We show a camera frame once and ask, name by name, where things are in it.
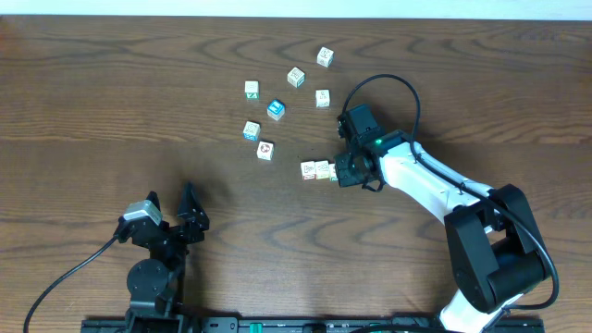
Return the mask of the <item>wooden block green edge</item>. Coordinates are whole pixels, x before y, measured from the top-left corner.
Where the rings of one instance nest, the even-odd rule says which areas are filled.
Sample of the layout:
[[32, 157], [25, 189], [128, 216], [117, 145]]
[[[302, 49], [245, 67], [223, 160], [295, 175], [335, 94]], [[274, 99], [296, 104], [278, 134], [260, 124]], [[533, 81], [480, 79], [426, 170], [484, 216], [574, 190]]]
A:
[[331, 181], [338, 181], [339, 178], [337, 176], [337, 171], [336, 171], [336, 165], [335, 164], [329, 164], [329, 179]]

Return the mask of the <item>wooden block yellow W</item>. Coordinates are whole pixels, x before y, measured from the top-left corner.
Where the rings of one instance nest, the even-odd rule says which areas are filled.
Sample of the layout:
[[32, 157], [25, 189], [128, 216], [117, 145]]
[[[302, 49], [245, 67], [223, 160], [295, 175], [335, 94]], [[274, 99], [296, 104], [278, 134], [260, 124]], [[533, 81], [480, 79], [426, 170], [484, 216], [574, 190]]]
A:
[[329, 179], [330, 178], [329, 162], [327, 160], [316, 161], [314, 163], [314, 167], [315, 167], [315, 178], [316, 179]]

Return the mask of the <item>wooden block red edge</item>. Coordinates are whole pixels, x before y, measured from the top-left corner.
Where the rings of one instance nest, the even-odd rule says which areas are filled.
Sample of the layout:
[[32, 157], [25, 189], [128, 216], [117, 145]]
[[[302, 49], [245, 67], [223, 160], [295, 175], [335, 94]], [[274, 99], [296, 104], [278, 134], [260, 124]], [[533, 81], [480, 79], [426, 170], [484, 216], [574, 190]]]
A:
[[301, 162], [300, 167], [301, 167], [303, 180], [309, 180], [309, 179], [316, 178], [315, 161]]

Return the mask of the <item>wooden block plain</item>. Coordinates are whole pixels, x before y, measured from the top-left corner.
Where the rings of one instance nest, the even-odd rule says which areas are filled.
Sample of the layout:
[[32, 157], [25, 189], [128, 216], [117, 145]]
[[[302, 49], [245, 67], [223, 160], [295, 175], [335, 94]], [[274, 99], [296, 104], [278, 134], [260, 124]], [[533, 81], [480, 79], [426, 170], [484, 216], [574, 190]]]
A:
[[316, 90], [315, 91], [315, 106], [316, 107], [329, 107], [330, 106], [330, 91], [329, 90]]

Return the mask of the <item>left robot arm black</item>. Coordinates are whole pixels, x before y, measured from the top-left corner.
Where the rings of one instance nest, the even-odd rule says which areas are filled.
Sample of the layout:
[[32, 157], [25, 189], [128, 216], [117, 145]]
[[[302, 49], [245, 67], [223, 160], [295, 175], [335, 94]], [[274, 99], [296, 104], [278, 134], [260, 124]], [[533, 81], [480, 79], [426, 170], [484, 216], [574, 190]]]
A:
[[192, 332], [199, 320], [181, 312], [189, 246], [204, 240], [209, 217], [194, 187], [186, 183], [177, 217], [170, 225], [163, 219], [157, 193], [128, 206], [118, 220], [116, 239], [149, 251], [149, 257], [135, 264], [127, 276], [130, 294], [125, 316], [126, 332]]

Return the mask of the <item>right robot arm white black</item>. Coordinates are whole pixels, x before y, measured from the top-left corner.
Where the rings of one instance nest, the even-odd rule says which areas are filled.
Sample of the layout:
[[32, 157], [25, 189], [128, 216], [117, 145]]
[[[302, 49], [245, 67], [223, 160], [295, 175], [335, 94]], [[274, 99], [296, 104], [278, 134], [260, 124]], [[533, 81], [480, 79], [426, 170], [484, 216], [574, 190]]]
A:
[[341, 187], [402, 191], [443, 223], [458, 286], [438, 319], [448, 331], [484, 332], [517, 300], [558, 272], [524, 193], [464, 177], [428, 154], [412, 134], [385, 132], [367, 105], [338, 117], [346, 151], [335, 158]]

